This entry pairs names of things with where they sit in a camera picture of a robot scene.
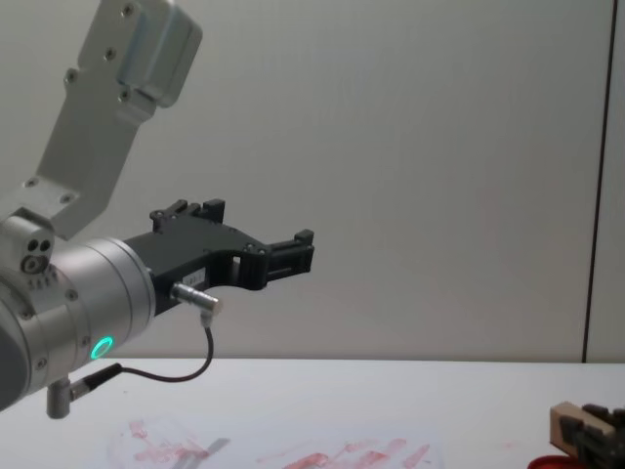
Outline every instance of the green led ring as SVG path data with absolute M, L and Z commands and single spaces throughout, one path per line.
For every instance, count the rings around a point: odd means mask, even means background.
M 94 349 L 91 351 L 91 360 L 97 360 L 102 358 L 108 353 L 110 349 L 113 348 L 114 343 L 115 339 L 113 339 L 110 335 L 100 339 Z

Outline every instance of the wooden block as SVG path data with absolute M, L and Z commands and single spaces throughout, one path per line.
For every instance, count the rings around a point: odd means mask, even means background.
M 551 407 L 550 443 L 570 456 L 577 457 L 577 448 L 564 442 L 563 432 L 560 428 L 560 417 L 564 416 L 582 420 L 584 424 L 598 428 L 606 436 L 614 433 L 614 427 L 597 418 L 595 415 L 585 412 L 577 405 L 572 403 L 562 403 L 556 405 L 555 407 Z

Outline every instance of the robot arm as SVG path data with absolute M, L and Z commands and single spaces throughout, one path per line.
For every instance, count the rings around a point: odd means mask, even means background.
M 0 410 L 49 387 L 49 414 L 64 417 L 121 366 L 74 387 L 67 375 L 155 316 L 190 303 L 208 327 L 221 303 L 203 290 L 310 271 L 312 232 L 261 243 L 223 224 L 220 200 L 152 212 L 152 232 L 125 242 L 54 249 L 105 209 L 139 126 L 177 100 L 200 40 L 173 0 L 102 0 L 37 173 L 0 201 Z

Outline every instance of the white table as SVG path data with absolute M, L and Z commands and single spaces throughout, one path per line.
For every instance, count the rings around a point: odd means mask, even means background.
M 122 362 L 171 375 L 201 365 Z M 0 413 L 0 467 L 79 469 L 129 419 L 166 411 L 202 412 L 216 422 L 415 422 L 438 431 L 448 469 L 524 469 L 558 453 L 548 444 L 551 405 L 614 407 L 625 405 L 623 396 L 620 364 L 217 360 L 188 384 L 120 376 L 74 404 L 63 421 L 48 420 L 39 392 Z

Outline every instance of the black cable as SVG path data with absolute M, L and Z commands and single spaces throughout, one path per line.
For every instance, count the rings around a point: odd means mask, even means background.
M 195 373 L 181 377 L 160 376 L 158 374 L 148 373 L 147 371 L 141 371 L 140 369 L 127 368 L 126 366 L 122 366 L 121 372 L 136 374 L 137 376 L 152 379 L 154 381 L 160 381 L 162 383 L 184 383 L 190 381 L 191 379 L 195 379 L 208 369 L 211 362 L 213 361 L 213 355 L 215 354 L 215 341 L 213 340 L 213 333 L 211 332 L 210 328 L 206 328 L 204 329 L 204 331 L 206 332 L 206 339 L 208 340 L 208 356 L 206 357 L 206 362 L 204 362 L 202 367 L 198 369 Z

